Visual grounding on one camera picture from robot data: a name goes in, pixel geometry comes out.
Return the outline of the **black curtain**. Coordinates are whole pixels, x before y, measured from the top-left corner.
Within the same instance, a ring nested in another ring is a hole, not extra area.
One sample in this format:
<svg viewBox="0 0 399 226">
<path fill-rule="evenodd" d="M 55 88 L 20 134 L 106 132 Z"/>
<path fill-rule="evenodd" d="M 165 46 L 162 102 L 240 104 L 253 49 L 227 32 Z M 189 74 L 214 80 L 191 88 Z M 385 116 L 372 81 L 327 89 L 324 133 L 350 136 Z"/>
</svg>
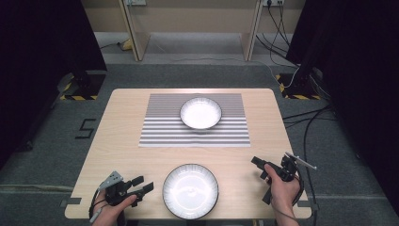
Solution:
<svg viewBox="0 0 399 226">
<path fill-rule="evenodd" d="M 305 0 L 287 58 L 317 68 L 399 216 L 399 0 Z"/>
<path fill-rule="evenodd" d="M 0 0 L 0 169 L 64 75 L 105 69 L 82 0 Z"/>
</svg>

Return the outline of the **black stand base hazard tape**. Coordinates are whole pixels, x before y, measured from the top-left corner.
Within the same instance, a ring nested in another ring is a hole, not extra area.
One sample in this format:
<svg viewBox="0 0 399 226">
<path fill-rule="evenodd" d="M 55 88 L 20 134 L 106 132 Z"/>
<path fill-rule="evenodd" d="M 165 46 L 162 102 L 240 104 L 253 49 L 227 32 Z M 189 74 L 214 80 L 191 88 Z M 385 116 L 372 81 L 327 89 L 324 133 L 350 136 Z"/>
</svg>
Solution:
<svg viewBox="0 0 399 226">
<path fill-rule="evenodd" d="M 321 96 L 315 91 L 308 78 L 297 79 L 293 73 L 281 73 L 276 76 L 279 90 L 285 99 L 320 100 Z"/>
<path fill-rule="evenodd" d="M 61 92 L 61 100 L 96 100 L 104 82 L 104 74 L 84 73 L 82 77 L 72 75 Z"/>
</svg>

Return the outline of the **person's right hand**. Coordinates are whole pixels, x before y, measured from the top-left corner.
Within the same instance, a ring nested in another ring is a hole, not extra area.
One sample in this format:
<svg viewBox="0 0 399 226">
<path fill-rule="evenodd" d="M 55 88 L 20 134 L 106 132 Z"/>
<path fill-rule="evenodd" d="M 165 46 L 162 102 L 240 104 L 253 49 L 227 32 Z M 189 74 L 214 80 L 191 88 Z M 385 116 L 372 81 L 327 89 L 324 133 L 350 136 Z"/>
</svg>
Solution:
<svg viewBox="0 0 399 226">
<path fill-rule="evenodd" d="M 294 218 L 293 201 L 300 190 L 298 180 L 294 179 L 291 182 L 284 182 L 270 165 L 266 164 L 264 168 L 271 180 L 271 204 L 278 212 L 277 216 Z"/>
</svg>

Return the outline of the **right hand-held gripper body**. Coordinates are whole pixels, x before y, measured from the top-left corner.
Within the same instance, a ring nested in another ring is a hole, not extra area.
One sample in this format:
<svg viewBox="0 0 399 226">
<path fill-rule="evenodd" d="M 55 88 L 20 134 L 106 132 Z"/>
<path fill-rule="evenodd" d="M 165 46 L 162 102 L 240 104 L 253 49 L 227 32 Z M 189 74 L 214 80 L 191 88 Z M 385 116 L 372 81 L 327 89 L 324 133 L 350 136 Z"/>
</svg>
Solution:
<svg viewBox="0 0 399 226">
<path fill-rule="evenodd" d="M 306 162 L 298 155 L 294 155 L 288 152 L 286 152 L 285 155 L 281 158 L 279 166 L 272 162 L 267 162 L 267 165 L 274 169 L 276 174 L 284 182 L 291 182 L 296 175 L 299 175 L 299 169 L 297 165 L 302 165 L 306 168 L 313 170 L 317 169 L 316 166 L 313 166 L 310 163 Z"/>
</svg>

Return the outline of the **person's left hand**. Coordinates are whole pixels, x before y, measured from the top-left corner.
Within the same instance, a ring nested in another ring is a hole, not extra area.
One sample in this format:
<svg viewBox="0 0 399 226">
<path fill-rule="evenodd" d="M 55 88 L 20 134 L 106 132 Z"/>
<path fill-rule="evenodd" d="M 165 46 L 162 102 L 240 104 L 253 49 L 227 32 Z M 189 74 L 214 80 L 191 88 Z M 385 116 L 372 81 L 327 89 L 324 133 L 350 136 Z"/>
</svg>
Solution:
<svg viewBox="0 0 399 226">
<path fill-rule="evenodd" d="M 95 199 L 95 205 L 93 207 L 93 214 L 100 208 L 102 208 L 101 214 L 97 217 L 91 226 L 115 226 L 117 223 L 117 219 L 119 214 L 125 210 L 127 207 L 131 206 L 132 203 L 136 200 L 136 196 L 130 196 L 122 201 L 120 204 L 116 206 L 109 205 L 108 202 L 104 199 L 105 191 L 101 191 L 97 198 Z"/>
</svg>

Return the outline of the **large white plate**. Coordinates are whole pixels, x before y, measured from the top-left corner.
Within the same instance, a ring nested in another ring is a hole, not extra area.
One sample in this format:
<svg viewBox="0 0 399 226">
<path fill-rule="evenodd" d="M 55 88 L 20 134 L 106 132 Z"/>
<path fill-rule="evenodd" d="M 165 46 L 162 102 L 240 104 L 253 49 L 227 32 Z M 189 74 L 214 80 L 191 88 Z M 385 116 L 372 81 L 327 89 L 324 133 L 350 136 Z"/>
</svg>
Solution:
<svg viewBox="0 0 399 226">
<path fill-rule="evenodd" d="M 199 219 L 210 213 L 218 200 L 218 182 L 204 166 L 184 164 L 170 172 L 163 184 L 167 209 L 182 219 Z"/>
</svg>

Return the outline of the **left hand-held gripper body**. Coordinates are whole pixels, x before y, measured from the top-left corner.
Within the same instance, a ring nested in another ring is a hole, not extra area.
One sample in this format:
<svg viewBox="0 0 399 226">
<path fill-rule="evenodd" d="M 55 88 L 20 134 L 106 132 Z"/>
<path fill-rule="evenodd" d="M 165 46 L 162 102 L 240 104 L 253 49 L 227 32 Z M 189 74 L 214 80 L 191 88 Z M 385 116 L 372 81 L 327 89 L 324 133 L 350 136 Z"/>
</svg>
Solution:
<svg viewBox="0 0 399 226">
<path fill-rule="evenodd" d="M 123 177 L 113 171 L 98 187 L 98 191 L 105 191 L 104 199 L 112 206 L 120 204 L 129 197 L 128 190 L 133 186 L 132 181 L 123 181 Z"/>
</svg>

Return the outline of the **white bowl with dark rim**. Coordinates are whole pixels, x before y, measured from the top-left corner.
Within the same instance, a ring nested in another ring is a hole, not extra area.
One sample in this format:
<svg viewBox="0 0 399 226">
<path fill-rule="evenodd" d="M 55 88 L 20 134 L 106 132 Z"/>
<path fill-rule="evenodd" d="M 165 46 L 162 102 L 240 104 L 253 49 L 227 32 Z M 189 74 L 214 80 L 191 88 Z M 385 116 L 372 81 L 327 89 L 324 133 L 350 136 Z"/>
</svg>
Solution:
<svg viewBox="0 0 399 226">
<path fill-rule="evenodd" d="M 219 123 L 222 117 L 220 105 L 209 98 L 198 97 L 186 101 L 180 110 L 182 122 L 197 130 L 209 129 Z"/>
</svg>

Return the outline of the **grey striped placemat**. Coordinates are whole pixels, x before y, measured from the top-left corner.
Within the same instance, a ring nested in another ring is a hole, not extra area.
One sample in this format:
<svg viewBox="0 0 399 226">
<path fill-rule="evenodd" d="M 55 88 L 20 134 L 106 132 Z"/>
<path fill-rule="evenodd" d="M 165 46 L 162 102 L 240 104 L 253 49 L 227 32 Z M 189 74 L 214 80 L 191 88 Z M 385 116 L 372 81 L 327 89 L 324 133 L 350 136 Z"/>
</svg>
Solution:
<svg viewBox="0 0 399 226">
<path fill-rule="evenodd" d="M 214 115 L 210 128 L 196 129 L 184 123 L 184 105 L 209 99 L 220 107 L 218 119 L 211 107 L 201 112 Z M 141 129 L 139 147 L 249 147 L 247 117 L 240 93 L 152 93 Z"/>
</svg>

